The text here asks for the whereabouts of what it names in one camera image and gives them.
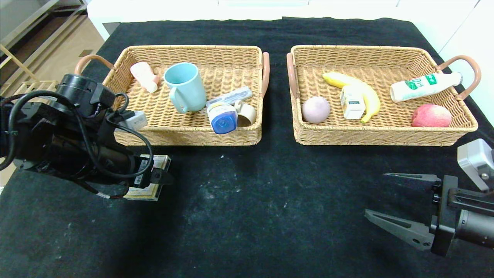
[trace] green label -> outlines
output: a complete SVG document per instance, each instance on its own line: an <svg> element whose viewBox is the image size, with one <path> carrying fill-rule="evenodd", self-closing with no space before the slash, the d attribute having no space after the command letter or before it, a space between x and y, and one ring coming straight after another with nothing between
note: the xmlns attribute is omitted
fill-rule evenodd
<svg viewBox="0 0 494 278"><path fill-rule="evenodd" d="M412 90L417 89L417 85L415 85L415 83L413 83L412 81L405 81L405 84L407 84L408 88L410 88Z"/></svg>
<svg viewBox="0 0 494 278"><path fill-rule="evenodd" d="M425 78L427 79L427 82L429 82L429 84L431 85L437 84L436 77L433 74L428 74L425 76Z"/></svg>

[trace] brown leather handle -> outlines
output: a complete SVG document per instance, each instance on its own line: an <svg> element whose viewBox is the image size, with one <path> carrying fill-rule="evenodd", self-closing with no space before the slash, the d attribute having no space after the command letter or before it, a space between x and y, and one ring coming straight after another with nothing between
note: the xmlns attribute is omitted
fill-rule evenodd
<svg viewBox="0 0 494 278"><path fill-rule="evenodd" d="M293 56L291 53L287 54L287 68L288 68L288 82L290 83L290 90L294 98L298 98L298 81L295 74L295 67L293 66Z"/></svg>
<svg viewBox="0 0 494 278"><path fill-rule="evenodd" d="M108 62L105 58L103 58L99 55L90 54L90 55L86 55L86 56L82 57L79 60L79 63L77 63L76 69L74 70L74 73L77 75L81 75L81 72L82 72L82 69L84 68L84 66L86 66L86 64L92 59L96 59L96 60L102 62L109 69L113 69L113 70L115 69L115 66L112 63Z"/></svg>
<svg viewBox="0 0 494 278"><path fill-rule="evenodd" d="M269 66L269 53L264 52L262 54L262 87L261 87L261 95L263 98L266 95L266 91L268 90L269 85L269 72L271 68Z"/></svg>
<svg viewBox="0 0 494 278"><path fill-rule="evenodd" d="M477 64L477 62L474 59L472 59L472 57L470 57L470 56L458 55L458 56L455 56L455 57L449 59L448 61L440 64L439 66L437 66L437 68L439 70L443 70L447 66L451 65L451 63L453 63L454 61L460 60L460 59L465 60L472 67L473 74L474 74L474 79L473 79L472 85L470 85L470 87L466 88L461 94L458 95L458 97L460 97L461 99L465 99L480 83L480 78L482 77L482 73L480 72L479 64Z"/></svg>

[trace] bottle cap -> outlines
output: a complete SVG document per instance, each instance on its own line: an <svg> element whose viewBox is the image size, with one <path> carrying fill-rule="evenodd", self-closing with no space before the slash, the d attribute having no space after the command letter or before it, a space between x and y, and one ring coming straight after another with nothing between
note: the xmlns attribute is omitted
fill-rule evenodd
<svg viewBox="0 0 494 278"><path fill-rule="evenodd" d="M463 82L463 76L461 75L461 73L459 73L457 71L453 71L451 73L451 75L454 76L455 78L457 78L457 80L458 80L458 83L453 84L453 86L458 86L461 84L461 82Z"/></svg>
<svg viewBox="0 0 494 278"><path fill-rule="evenodd" d="M158 89L158 85L156 85L156 83L154 83L152 80L143 82L142 86L150 93L154 93Z"/></svg>
<svg viewBox="0 0 494 278"><path fill-rule="evenodd" d="M237 128L236 113L233 111L221 113L211 121L211 126L217 134L234 131Z"/></svg>

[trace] blue cap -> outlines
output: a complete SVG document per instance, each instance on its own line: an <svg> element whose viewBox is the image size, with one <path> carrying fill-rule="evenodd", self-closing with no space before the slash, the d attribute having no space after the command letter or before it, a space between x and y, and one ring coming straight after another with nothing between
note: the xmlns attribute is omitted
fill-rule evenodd
<svg viewBox="0 0 494 278"><path fill-rule="evenodd" d="M217 134L225 134L237 128L237 117L233 111L221 113L211 121L211 126Z"/></svg>

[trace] table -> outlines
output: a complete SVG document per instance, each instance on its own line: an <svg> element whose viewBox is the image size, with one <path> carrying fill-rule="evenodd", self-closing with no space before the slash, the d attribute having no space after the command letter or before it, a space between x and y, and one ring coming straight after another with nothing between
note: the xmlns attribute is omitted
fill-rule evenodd
<svg viewBox="0 0 494 278"><path fill-rule="evenodd" d="M417 46L442 59L410 22L284 18L121 24L98 52L131 45L256 45L271 55L261 142L155 146L176 184L158 202L106 200L53 177L17 172L0 197L2 277L492 277L494 253L457 241L449 257L416 251L371 224L364 209L423 221L424 197L382 173L459 177L456 147L302 146L291 121L286 53L293 45ZM103 81L91 62L86 76Z"/></svg>

